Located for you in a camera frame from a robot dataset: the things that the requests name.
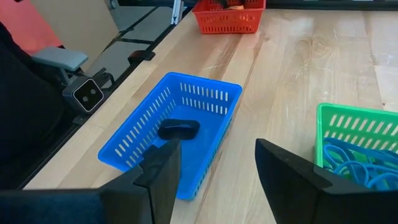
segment blue plastic basket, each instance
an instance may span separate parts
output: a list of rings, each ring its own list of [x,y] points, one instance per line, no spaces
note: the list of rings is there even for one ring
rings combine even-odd
[[[182,141],[182,172],[177,198],[193,200],[221,145],[242,93],[236,84],[168,73],[113,134],[98,159],[127,171],[139,164],[157,137],[162,120],[191,119],[200,123],[195,139]]]

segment wood grain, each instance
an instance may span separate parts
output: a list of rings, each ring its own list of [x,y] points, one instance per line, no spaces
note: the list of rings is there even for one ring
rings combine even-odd
[[[396,19],[391,12],[267,10],[256,34],[201,35],[189,14],[28,187],[99,187],[120,175],[97,160],[98,151],[167,72],[190,73],[238,83],[244,93],[196,199],[177,199],[171,223],[275,223],[257,176],[255,139],[312,161],[319,103],[398,111]]]

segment red plastic basket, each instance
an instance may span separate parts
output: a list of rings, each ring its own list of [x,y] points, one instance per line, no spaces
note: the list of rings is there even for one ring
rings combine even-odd
[[[229,6],[240,0],[228,0]],[[243,10],[226,10],[215,0],[202,0],[193,8],[202,34],[250,34],[257,32],[266,0],[245,0]]]

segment basket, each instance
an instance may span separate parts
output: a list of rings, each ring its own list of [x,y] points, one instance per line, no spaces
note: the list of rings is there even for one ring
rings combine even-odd
[[[323,167],[323,138],[331,137],[367,149],[398,150],[398,114],[383,110],[321,103],[317,111],[315,163]],[[366,156],[355,153],[358,162]]]
[[[195,139],[182,141],[181,178],[177,198],[193,200],[231,123],[242,93],[236,84],[168,73],[113,134],[98,159],[121,171],[143,160],[150,146],[166,143],[157,137],[162,120],[190,119],[200,123]]]
[[[228,5],[240,2],[228,0]],[[225,10],[216,0],[202,0],[192,11],[202,34],[250,34],[257,32],[265,6],[265,0],[246,0],[243,10]]]

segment wooden tabletop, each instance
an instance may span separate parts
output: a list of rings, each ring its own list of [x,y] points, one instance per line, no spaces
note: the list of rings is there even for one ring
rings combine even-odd
[[[99,187],[120,175],[98,151],[175,71],[238,83],[244,93],[196,199],[176,200],[172,223],[275,223],[255,139],[312,161],[317,104],[398,111],[397,20],[395,12],[266,10],[256,34],[201,35],[188,14],[26,188]]]

